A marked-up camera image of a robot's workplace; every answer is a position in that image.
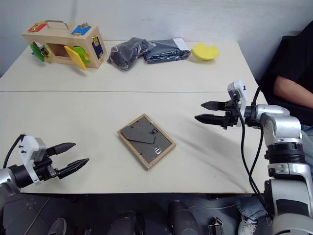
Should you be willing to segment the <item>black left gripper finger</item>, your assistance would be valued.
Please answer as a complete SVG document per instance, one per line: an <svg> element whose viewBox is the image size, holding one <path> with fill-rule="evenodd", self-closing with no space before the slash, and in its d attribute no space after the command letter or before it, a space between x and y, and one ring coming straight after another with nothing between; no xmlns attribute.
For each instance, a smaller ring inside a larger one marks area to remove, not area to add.
<svg viewBox="0 0 313 235"><path fill-rule="evenodd" d="M65 142L46 149L47 155L58 155L74 147L76 143Z"/></svg>
<svg viewBox="0 0 313 235"><path fill-rule="evenodd" d="M88 161L89 161L89 158L86 158L86 159L77 160L68 164L65 168L58 170L57 177L59 179L63 179L69 176L70 174L81 169Z"/></svg>

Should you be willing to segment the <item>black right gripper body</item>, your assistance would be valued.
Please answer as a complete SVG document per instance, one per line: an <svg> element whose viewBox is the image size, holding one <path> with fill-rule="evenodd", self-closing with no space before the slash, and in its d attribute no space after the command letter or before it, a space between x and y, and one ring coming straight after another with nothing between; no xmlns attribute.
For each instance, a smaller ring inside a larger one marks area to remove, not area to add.
<svg viewBox="0 0 313 235"><path fill-rule="evenodd" d="M238 100L229 100L224 106L225 116L223 118L222 128L227 129L228 127L236 126L240 121L240 106Z"/></svg>

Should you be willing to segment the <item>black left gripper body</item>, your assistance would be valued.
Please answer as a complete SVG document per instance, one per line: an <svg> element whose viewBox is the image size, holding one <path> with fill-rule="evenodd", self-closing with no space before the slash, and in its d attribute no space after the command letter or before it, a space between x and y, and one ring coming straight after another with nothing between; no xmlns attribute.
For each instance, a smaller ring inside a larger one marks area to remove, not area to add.
<svg viewBox="0 0 313 235"><path fill-rule="evenodd" d="M59 175L59 170L52 166L51 156L59 154L58 147L53 146L46 150L43 158L35 162L33 167L40 181L47 181Z"/></svg>

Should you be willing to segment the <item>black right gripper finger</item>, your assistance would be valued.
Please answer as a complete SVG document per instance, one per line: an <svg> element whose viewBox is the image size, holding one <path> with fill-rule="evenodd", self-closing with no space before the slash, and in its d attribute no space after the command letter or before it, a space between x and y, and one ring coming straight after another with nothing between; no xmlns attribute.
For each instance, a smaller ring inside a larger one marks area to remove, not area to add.
<svg viewBox="0 0 313 235"><path fill-rule="evenodd" d="M208 101L201 104L202 107L211 110L211 111L224 111L225 110L225 102L219 101Z"/></svg>
<svg viewBox="0 0 313 235"><path fill-rule="evenodd" d="M224 117L223 116L217 116L212 114L201 114L194 116L194 118L204 124L210 124L210 125L218 125L223 126L224 125Z"/></svg>

